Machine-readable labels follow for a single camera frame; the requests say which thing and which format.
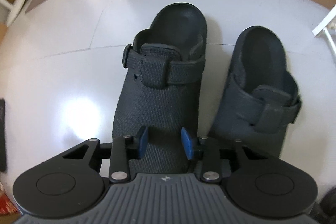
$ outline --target white rack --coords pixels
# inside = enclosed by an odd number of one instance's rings
[[[336,45],[328,29],[336,30],[336,5],[333,7],[333,9],[331,9],[328,15],[321,21],[321,23],[317,25],[317,27],[313,30],[314,36],[317,36],[322,32],[325,33],[331,53],[334,57],[334,61],[336,62]]]

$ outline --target strap buckle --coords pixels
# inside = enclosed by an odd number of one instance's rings
[[[128,53],[131,49],[132,49],[132,44],[128,44],[124,49],[123,59],[122,59],[124,69],[127,69],[127,58],[128,58]]]

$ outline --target shoe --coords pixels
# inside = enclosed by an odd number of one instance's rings
[[[128,68],[113,122],[113,138],[149,126],[146,155],[130,160],[136,173],[174,174],[188,170],[182,127],[197,131],[207,25],[193,5],[162,9],[149,29],[125,48]]]
[[[301,107],[284,48],[270,30],[253,26],[237,39],[209,136],[240,139],[279,157],[287,125]]]

